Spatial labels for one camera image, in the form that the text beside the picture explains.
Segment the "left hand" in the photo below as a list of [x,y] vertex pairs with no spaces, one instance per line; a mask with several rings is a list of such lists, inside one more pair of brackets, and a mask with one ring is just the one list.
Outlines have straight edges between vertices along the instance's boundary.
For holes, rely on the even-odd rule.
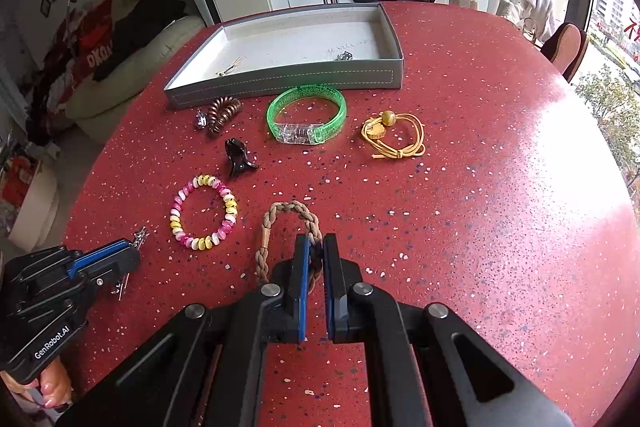
[[72,402],[73,387],[70,377],[64,367],[61,358],[57,357],[43,371],[27,385],[21,385],[6,372],[1,373],[2,381],[14,395],[20,395],[27,401],[34,401],[29,393],[30,389],[40,389],[43,406],[46,409],[55,409]]

